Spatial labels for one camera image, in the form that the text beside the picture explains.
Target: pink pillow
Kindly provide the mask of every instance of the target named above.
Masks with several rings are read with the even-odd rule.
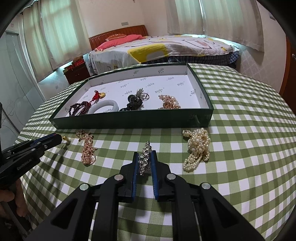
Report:
[[[125,44],[125,43],[132,42],[132,41],[135,41],[138,39],[145,39],[145,38],[140,34],[131,34],[131,35],[128,35],[128,36],[121,38],[121,39],[114,39],[114,40],[106,41],[106,42],[102,43],[99,47],[97,47],[96,50],[103,51],[104,49],[108,49],[110,47],[115,47],[117,45]]]

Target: finger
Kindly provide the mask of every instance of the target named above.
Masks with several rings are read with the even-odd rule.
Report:
[[[13,192],[8,190],[0,190],[0,202],[10,202],[14,199],[15,195]]]
[[[18,179],[15,182],[16,194],[15,194],[15,204],[17,205],[17,214],[20,217],[25,217],[28,214],[28,207],[25,201],[24,192],[21,186],[21,180]]]

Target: bed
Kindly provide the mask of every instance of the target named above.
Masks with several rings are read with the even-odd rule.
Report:
[[[113,34],[140,34],[145,39],[96,51],[106,38]],[[148,36],[144,25],[127,27],[89,38],[89,68],[92,74],[100,74],[135,64],[196,63],[230,66],[235,68],[239,49],[210,37],[183,35]]]

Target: white bangle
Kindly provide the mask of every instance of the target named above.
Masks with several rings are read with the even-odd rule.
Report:
[[[98,101],[98,103],[93,104],[91,108],[88,111],[88,114],[93,114],[95,113],[98,109],[104,107],[104,106],[113,106],[113,108],[109,112],[117,112],[119,111],[118,104],[114,100],[103,100],[103,101]]]

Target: wooden nightstand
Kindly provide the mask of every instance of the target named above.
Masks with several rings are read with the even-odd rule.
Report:
[[[64,73],[64,75],[66,76],[70,85],[90,77],[85,63],[68,70],[66,73]]]

